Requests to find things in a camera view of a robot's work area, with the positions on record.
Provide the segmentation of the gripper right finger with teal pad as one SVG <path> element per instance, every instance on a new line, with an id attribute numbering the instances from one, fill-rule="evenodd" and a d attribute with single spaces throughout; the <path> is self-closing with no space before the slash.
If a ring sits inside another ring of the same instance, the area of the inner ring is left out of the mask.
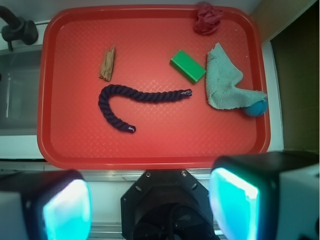
<path id="1" fill-rule="evenodd" d="M 273 151 L 217 158 L 209 203 L 228 240 L 317 240 L 320 156 Z"/>

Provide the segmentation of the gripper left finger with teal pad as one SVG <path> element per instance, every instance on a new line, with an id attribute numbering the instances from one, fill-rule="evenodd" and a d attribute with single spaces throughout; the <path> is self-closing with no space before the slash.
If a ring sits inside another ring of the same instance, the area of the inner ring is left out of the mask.
<path id="1" fill-rule="evenodd" d="M 86 240 L 92 194 L 76 170 L 0 176 L 2 240 Z"/>

